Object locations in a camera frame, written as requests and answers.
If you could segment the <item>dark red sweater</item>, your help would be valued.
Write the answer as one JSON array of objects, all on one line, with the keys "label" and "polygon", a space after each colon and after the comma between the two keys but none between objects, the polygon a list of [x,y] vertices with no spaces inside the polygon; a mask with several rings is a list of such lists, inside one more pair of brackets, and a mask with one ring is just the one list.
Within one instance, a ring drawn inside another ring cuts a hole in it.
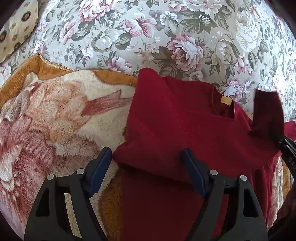
[{"label": "dark red sweater", "polygon": [[269,219],[276,160],[274,136],[295,139],[276,92],[257,90],[253,118],[224,104],[214,85],[140,70],[125,142],[113,153],[122,180],[121,240],[184,240],[203,204],[182,151],[226,177],[245,175]]}]

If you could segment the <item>plush floral fleece blanket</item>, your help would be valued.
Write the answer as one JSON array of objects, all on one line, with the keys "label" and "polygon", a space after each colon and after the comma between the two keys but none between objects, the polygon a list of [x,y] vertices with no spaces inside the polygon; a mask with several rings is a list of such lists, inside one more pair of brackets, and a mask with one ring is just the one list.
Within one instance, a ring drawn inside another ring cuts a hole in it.
[{"label": "plush floral fleece blanket", "polygon": [[29,58],[1,87],[1,217],[23,238],[49,174],[83,168],[125,140],[137,79]]}]

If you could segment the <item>floral bed sheet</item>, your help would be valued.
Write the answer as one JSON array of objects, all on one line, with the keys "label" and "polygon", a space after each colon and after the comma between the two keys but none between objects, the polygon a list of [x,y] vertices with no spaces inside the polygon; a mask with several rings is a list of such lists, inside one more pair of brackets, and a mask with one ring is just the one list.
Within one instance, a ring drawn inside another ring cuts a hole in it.
[{"label": "floral bed sheet", "polygon": [[38,1],[39,18],[1,63],[1,83],[30,56],[213,84],[252,115],[253,93],[276,91],[295,119],[295,37],[267,1]]}]

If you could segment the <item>cream patterned pillow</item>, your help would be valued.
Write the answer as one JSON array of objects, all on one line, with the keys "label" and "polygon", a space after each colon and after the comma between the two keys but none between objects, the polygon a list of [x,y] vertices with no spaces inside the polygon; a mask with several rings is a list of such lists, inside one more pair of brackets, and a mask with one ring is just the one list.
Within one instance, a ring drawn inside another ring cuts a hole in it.
[{"label": "cream patterned pillow", "polygon": [[1,29],[1,63],[30,36],[39,18],[38,1],[24,1]]}]

